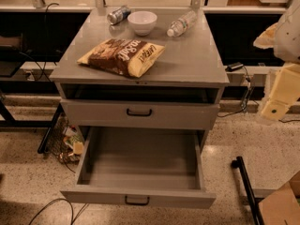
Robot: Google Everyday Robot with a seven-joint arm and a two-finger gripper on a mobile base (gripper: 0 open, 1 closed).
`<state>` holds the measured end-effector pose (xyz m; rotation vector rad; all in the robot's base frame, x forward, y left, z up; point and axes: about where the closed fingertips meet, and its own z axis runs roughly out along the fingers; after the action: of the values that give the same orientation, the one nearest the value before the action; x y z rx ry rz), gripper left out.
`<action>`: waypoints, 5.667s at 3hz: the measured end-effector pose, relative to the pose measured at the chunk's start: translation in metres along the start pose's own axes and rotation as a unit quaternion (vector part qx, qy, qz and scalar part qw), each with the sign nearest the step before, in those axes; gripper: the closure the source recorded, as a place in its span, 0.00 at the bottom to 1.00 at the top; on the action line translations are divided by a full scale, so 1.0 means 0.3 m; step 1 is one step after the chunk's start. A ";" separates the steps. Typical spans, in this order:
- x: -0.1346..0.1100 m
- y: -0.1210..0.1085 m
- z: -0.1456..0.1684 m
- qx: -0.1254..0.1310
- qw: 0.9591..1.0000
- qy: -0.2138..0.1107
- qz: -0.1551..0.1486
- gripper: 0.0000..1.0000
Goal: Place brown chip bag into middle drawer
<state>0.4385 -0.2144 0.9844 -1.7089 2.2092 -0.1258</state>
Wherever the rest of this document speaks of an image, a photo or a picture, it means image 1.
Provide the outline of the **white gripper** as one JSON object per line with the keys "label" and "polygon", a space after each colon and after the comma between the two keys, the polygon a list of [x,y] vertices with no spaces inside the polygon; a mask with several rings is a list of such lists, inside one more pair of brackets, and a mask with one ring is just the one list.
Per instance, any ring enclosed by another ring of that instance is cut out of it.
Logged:
{"label": "white gripper", "polygon": [[[277,23],[270,25],[253,42],[260,49],[274,47]],[[270,69],[266,76],[264,97],[259,105],[257,121],[271,125],[280,120],[300,98],[300,65],[285,63],[279,69]]]}

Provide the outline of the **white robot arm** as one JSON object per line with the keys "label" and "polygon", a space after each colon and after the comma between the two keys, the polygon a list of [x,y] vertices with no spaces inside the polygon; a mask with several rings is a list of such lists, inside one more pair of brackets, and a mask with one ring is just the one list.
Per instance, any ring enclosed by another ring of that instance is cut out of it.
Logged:
{"label": "white robot arm", "polygon": [[270,71],[258,121],[270,125],[283,118],[300,98],[300,0],[292,0],[278,22],[269,26],[253,42],[260,49],[272,48],[284,65]]}

